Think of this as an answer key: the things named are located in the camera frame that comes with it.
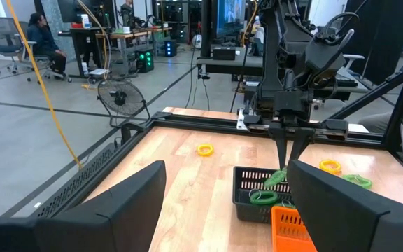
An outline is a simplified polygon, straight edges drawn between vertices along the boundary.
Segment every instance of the black panel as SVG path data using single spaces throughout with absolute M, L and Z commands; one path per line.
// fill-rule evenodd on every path
M 33 214 L 36 217 L 52 217 L 73 197 L 81 187 L 85 186 L 108 160 L 113 157 L 116 148 L 114 143 L 108 144 L 103 150 L 90 160 L 67 183 L 65 183 L 53 196 L 46 200 Z
M 35 234 L 42 252 L 116 252 L 110 219 L 99 209 L 112 199 L 109 191 L 54 218 L 40 218 Z
M 318 251 L 403 251 L 403 204 L 298 160 L 290 194 Z
M 349 0 L 346 11 L 354 12 L 364 0 Z M 375 84 L 394 73 L 403 47 L 403 1 L 367 1 L 358 12 L 360 24 L 349 22 L 344 31 L 355 30 L 344 49 L 346 54 L 363 55 L 351 69 Z
M 155 161 L 53 218 L 0 218 L 0 252 L 148 251 L 165 188 L 164 161 Z
M 0 252 L 37 252 L 35 220 L 0 218 Z
M 369 250 L 388 207 L 360 186 L 301 161 L 291 160 L 287 170 L 290 193 L 318 251 Z

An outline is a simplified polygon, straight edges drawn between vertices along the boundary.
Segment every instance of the floor fan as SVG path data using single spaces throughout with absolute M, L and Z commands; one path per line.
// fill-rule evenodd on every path
M 101 101 L 110 115 L 110 126 L 121 127 L 113 124 L 113 114 L 134 117 L 142 110 L 147 111 L 148 120 L 150 113 L 146 101 L 137 87 L 125 79 L 102 80 L 97 86 L 97 99 Z

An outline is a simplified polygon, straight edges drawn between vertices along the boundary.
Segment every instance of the wooden tabletop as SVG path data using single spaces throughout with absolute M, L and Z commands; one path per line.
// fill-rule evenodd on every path
M 138 32 L 132 32 L 129 34 L 118 34 L 118 33 L 112 33 L 110 34 L 110 39 L 128 39 L 128 38 L 133 38 L 133 37 L 138 37 L 138 36 L 145 36 L 148 35 L 148 31 L 138 31 Z M 97 38 L 103 38 L 103 34 L 96 34 Z
M 125 33 L 112 33 L 110 34 L 110 38 L 112 39 L 128 39 L 132 37 L 137 37 L 137 36 L 145 36 L 149 35 L 149 33 L 152 32 L 162 32 L 162 31 L 169 31 L 171 30 L 171 27 L 166 27 L 166 28 L 145 28 L 144 31 L 133 31 L 129 34 Z M 97 38 L 102 38 L 104 35 L 103 34 L 96 34 Z
M 235 119 L 236 114 L 166 108 L 191 116 Z M 214 154 L 201 157 L 199 144 L 213 144 Z M 300 160 L 315 167 L 333 158 L 344 174 L 373 181 L 372 191 L 403 203 L 403 167 L 384 150 L 313 144 Z M 164 160 L 167 184 L 151 251 L 271 251 L 271 226 L 238 220 L 232 204 L 234 166 L 278 168 L 271 139 L 154 127 L 87 198 Z
M 172 27 L 165 27 L 165 28 L 146 28 L 150 32 L 162 32 L 162 31 L 170 31 Z

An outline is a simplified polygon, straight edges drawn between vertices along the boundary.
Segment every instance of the black plastic basket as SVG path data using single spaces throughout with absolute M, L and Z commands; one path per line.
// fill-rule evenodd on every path
M 270 205 L 255 205 L 250 203 L 249 192 L 252 189 L 273 190 L 278 193 L 278 201 L 290 201 L 293 204 L 292 196 L 287 181 L 270 188 L 264 188 L 264 182 L 276 170 L 252 167 L 234 167 L 234 182 L 232 201 L 236 205 L 237 218 L 242 221 L 253 221 L 271 224 Z

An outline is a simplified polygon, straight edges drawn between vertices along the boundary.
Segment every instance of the orange plastic crate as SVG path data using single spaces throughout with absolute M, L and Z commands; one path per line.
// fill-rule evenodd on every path
M 298 210 L 273 206 L 271 208 L 273 251 L 316 252 Z

